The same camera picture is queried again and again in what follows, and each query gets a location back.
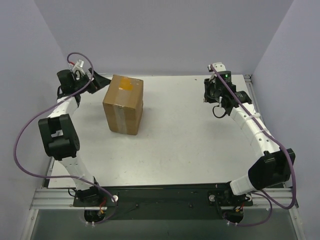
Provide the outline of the brown cardboard express box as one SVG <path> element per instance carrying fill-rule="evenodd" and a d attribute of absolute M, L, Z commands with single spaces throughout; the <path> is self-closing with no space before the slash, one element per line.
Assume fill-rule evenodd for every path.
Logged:
<path fill-rule="evenodd" d="M 144 81 L 114 74 L 102 101 L 109 129 L 137 135 L 143 114 Z"/>

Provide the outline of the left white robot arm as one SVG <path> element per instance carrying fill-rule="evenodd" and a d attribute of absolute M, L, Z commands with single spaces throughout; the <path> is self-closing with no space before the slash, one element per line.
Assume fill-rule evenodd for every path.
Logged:
<path fill-rule="evenodd" d="M 111 80 L 91 68 L 89 72 L 93 79 L 86 73 L 77 76 L 76 71 L 68 69 L 57 73 L 60 82 L 57 92 L 59 105 L 48 117 L 38 121 L 38 127 L 46 154 L 60 162 L 73 179 L 75 197 L 96 206 L 101 203 L 104 194 L 78 154 L 80 140 L 72 122 L 72 115 L 80 106 L 82 93 L 94 94 L 108 86 Z"/>

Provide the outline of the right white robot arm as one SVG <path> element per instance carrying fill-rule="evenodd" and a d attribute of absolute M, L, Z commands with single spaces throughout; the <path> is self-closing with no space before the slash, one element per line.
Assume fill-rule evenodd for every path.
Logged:
<path fill-rule="evenodd" d="M 291 177 L 290 163 L 295 153 L 288 148 L 284 152 L 271 139 L 251 98 L 245 91 L 237 91 L 230 71 L 221 71 L 204 80 L 204 101 L 225 110 L 240 127 L 252 147 L 257 161 L 247 174 L 230 182 L 234 195 L 240 196 L 288 181 Z"/>

